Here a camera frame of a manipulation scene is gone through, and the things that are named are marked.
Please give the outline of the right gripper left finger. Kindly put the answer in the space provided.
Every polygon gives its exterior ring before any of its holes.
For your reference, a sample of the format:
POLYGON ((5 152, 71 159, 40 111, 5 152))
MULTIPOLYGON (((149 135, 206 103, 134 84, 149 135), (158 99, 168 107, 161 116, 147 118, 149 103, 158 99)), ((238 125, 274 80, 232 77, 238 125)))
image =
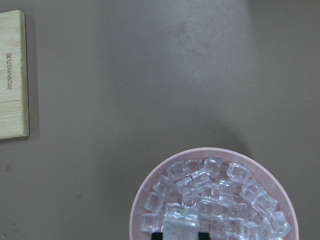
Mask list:
POLYGON ((163 240, 163 233, 162 232, 153 232, 151 234, 151 240, 163 240))

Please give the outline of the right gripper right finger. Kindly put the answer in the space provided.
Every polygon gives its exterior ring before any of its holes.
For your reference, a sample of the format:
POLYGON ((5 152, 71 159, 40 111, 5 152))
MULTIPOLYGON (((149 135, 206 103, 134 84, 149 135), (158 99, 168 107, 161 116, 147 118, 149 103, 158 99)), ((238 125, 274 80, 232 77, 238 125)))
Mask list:
POLYGON ((211 240, 211 236, 208 232, 199 232, 198 240, 211 240))

